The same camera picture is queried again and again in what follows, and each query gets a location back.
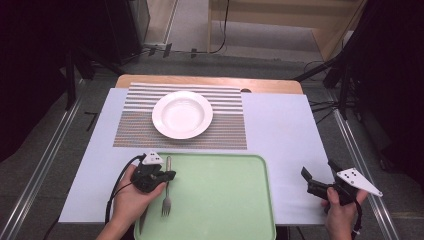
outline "silver fork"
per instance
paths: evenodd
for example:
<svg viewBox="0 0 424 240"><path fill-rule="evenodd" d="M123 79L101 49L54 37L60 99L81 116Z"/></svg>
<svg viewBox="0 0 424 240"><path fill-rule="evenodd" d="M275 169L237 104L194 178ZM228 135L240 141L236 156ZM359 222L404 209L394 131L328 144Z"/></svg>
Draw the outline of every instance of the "silver fork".
<svg viewBox="0 0 424 240"><path fill-rule="evenodd" d="M166 171L171 171L171 156L166 158ZM168 216L171 211L171 198L169 197L169 182L166 183L166 196L162 202L162 216Z"/></svg>

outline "black cable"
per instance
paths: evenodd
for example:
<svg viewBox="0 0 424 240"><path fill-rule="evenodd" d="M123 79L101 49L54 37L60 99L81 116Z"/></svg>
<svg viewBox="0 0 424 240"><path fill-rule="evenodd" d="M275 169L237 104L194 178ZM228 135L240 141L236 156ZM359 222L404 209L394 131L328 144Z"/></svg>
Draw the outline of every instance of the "black cable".
<svg viewBox="0 0 424 240"><path fill-rule="evenodd" d="M320 63L322 62L323 65L325 66L325 62L324 61L312 61L312 62L308 62L304 67L303 67L303 73L306 73L306 68L312 64L312 63ZM312 80L312 81L318 81L317 79L313 79L312 77L309 77L308 79Z"/></svg>
<svg viewBox="0 0 424 240"><path fill-rule="evenodd" d="M133 182L130 182L130 183L128 183L127 185L125 185L125 186L121 187L120 189L118 189L118 191L116 191L116 193L113 195L113 198L115 198L115 197L116 197L116 195L118 195L118 193L119 193L122 189L124 189L124 188L128 187L128 186L129 186L129 185L131 185L131 184L133 184Z"/></svg>
<svg viewBox="0 0 424 240"><path fill-rule="evenodd" d="M324 117L322 117L320 120L318 120L315 124L320 123L322 120L326 119L328 116L330 116L331 113L334 112L334 109L331 109L329 113L327 113Z"/></svg>
<svg viewBox="0 0 424 240"><path fill-rule="evenodd" d="M49 229L47 230L46 234L44 234L43 240L47 240L50 232L53 230L53 228L56 226L56 224L59 222L60 215L54 220L54 222L50 225Z"/></svg>
<svg viewBox="0 0 424 240"><path fill-rule="evenodd" d="M353 230L351 233L352 240L355 239L356 235L359 234L359 230L362 228L362 207L361 204L359 204L358 200L356 200L356 197L352 196L346 189L334 184L333 187L340 189L344 194L346 194L356 205L356 211L358 212L358 217L356 218L356 223L353 226Z"/></svg>
<svg viewBox="0 0 424 240"><path fill-rule="evenodd" d="M150 50L149 50L149 51L142 51L140 54L137 54L137 55L131 56L130 58L127 58L127 59L126 59L126 61L125 61L124 63L122 63L122 64L121 64L121 66L127 65L127 64L128 64L128 63L130 63L132 60L134 60L136 57L139 57L139 56L141 56L141 55L143 55L143 54L146 54L146 53L149 53L149 52L150 52Z"/></svg>
<svg viewBox="0 0 424 240"><path fill-rule="evenodd" d="M109 198L109 201L107 202L107 204L106 204L106 214L105 214L105 225L109 222L109 219L110 219L110 209L111 209L111 207L112 207L112 200L113 200L113 198L116 196L116 194L117 194L117 192L115 193L115 190L116 190L116 188L118 187L118 184L119 184L119 181L121 181L121 178L122 178L122 176L124 175L124 173L125 173L125 171L128 169L128 167L131 165L131 163L132 162L134 162L135 160L137 160L137 159L144 159L146 157L146 154L143 154L141 157L140 156L136 156L136 157L134 157L133 159L131 159L126 165L125 165L125 167L124 167L124 169L121 171L121 173L119 174L119 177L118 177L118 179L116 179L116 183L115 183L115 186L113 187L113 189L112 189L112 193L110 194L110 198Z"/></svg>
<svg viewBox="0 0 424 240"><path fill-rule="evenodd" d="M218 9L221 9L221 6L219 5L219 3L220 3L220 1L218 1ZM224 36L224 38L226 38L226 31L224 31L222 29L222 21L219 21L219 30L221 30L222 36ZM221 54L225 54L226 52L227 52L227 45L225 45L225 50Z"/></svg>
<svg viewBox="0 0 424 240"><path fill-rule="evenodd" d="M315 109L312 109L312 113L316 113L316 112L319 112L319 111L322 111L322 110L325 110L325 109L329 109L329 108L334 109L335 107L336 106L333 104L331 106L325 106L325 107L321 107L321 108L315 108Z"/></svg>
<svg viewBox="0 0 424 240"><path fill-rule="evenodd" d="M314 102L314 101L309 101L309 103L311 103L311 104L309 104L309 106L314 107L314 106L317 106L317 105L323 105L323 104L334 104L334 103L336 103L336 102L334 102L334 101L327 101L327 102Z"/></svg>
<svg viewBox="0 0 424 240"><path fill-rule="evenodd" d="M311 100L308 100L308 102L309 103L320 103L320 102L315 102L315 101L311 101Z"/></svg>
<svg viewBox="0 0 424 240"><path fill-rule="evenodd" d="M303 236L303 233L302 233L302 231L300 230L300 227L299 227L299 226L296 226L296 229L297 229L297 231L299 232L300 237L302 238L302 240L305 240L305 236Z"/></svg>
<svg viewBox="0 0 424 240"><path fill-rule="evenodd" d="M225 18L224 18L224 40L222 41L221 47L218 50L211 52L212 54L221 51L222 47L225 45L225 40L227 39L227 20L228 20L228 8L230 7L230 0L227 0L227 8L225 10Z"/></svg>

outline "hand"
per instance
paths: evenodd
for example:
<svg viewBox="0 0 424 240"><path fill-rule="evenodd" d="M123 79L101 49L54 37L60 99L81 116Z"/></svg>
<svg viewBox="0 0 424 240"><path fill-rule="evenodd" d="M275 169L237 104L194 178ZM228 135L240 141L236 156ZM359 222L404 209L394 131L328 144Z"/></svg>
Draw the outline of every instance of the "hand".
<svg viewBox="0 0 424 240"><path fill-rule="evenodd" d="M117 189L121 189L131 182L131 176L135 169L136 166L134 165L128 167ZM97 239L120 239L128 228L144 213L149 203L162 193L165 186L166 183L161 183L152 192L142 193L134 185L130 184L119 191L113 202L112 218Z"/></svg>
<svg viewBox="0 0 424 240"><path fill-rule="evenodd" d="M364 190L359 190L356 195L356 200L359 204L367 198L368 193ZM356 215L355 203L350 203L344 206L340 205L339 194L334 188L327 189L328 201L323 201L321 205L331 204L328 211L325 227L331 240L347 240L351 238L352 222Z"/></svg>

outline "white table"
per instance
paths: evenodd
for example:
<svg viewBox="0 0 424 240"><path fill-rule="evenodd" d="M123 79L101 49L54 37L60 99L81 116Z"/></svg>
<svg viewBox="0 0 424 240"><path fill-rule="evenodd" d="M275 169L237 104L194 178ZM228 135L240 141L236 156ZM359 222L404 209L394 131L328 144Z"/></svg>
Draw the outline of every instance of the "white table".
<svg viewBox="0 0 424 240"><path fill-rule="evenodd" d="M305 166L314 179L333 181L305 95L242 93L248 150L192 151L112 147L127 91L110 90L59 222L102 223L106 202L124 165L153 150L260 155L267 163L275 223L324 223L320 199L306 192L307 183L300 174Z"/></svg>

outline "striped placemat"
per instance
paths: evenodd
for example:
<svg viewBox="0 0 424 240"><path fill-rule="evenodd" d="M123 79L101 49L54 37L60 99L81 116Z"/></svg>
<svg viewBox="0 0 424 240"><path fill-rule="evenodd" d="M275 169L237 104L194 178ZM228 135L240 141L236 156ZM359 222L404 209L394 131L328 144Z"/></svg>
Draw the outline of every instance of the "striped placemat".
<svg viewBox="0 0 424 240"><path fill-rule="evenodd" d="M212 105L206 131L190 139L171 139L153 125L152 111L165 95L176 91L201 94ZM114 147L246 150L240 89L211 85L131 83L115 136Z"/></svg>

